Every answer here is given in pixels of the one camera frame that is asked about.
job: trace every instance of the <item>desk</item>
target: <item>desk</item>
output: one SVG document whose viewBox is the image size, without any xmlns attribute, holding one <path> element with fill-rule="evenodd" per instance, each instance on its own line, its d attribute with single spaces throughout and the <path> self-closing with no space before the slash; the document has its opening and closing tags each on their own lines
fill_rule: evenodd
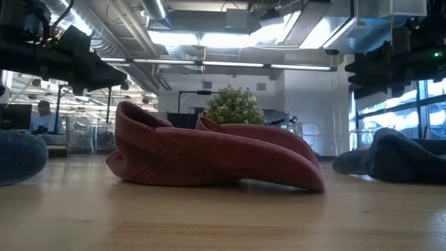
<svg viewBox="0 0 446 251">
<path fill-rule="evenodd" d="M 256 182 L 120 182 L 103 158 L 50 160 L 0 188 L 0 250 L 446 250 L 446 187 L 368 181 L 323 165 L 328 191 Z"/>
</svg>

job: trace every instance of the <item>wooden table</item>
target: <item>wooden table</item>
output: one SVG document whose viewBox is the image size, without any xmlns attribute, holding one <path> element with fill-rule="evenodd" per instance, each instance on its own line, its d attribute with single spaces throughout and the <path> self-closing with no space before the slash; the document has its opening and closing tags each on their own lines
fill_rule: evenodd
<svg viewBox="0 0 446 251">
<path fill-rule="evenodd" d="M 0 250 L 446 250 L 446 187 L 336 174 L 325 194 L 247 182 L 120 182 L 103 158 L 51 160 L 0 188 Z"/>
</svg>

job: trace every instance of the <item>gray fabric object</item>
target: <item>gray fabric object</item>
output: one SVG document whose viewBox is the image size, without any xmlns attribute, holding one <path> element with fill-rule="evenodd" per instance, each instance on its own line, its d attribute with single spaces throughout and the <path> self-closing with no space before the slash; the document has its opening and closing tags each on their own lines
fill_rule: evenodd
<svg viewBox="0 0 446 251">
<path fill-rule="evenodd" d="M 446 183 L 446 140 L 409 139 L 383 128 L 369 149 L 340 155 L 333 168 L 389 182 Z"/>
<path fill-rule="evenodd" d="M 0 130 L 0 186 L 38 174 L 48 159 L 47 145 L 34 135 Z"/>
</svg>

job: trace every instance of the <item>potted plant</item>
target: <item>potted plant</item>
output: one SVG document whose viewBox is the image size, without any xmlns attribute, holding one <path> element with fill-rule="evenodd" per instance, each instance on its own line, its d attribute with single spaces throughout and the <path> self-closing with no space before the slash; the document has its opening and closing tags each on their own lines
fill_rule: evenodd
<svg viewBox="0 0 446 251">
<path fill-rule="evenodd" d="M 208 101 L 204 114 L 218 124 L 248 123 L 264 124 L 265 116 L 257 107 L 256 98 L 249 89 L 242 87 L 224 87 L 219 93 Z"/>
</svg>

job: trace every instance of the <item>computer monitor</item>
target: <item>computer monitor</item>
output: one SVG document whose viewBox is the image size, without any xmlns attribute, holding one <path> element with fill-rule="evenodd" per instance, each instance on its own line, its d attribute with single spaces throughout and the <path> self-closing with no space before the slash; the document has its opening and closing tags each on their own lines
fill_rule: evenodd
<svg viewBox="0 0 446 251">
<path fill-rule="evenodd" d="M 3 130 L 29 130 L 33 105 L 0 107 L 0 128 Z"/>
</svg>

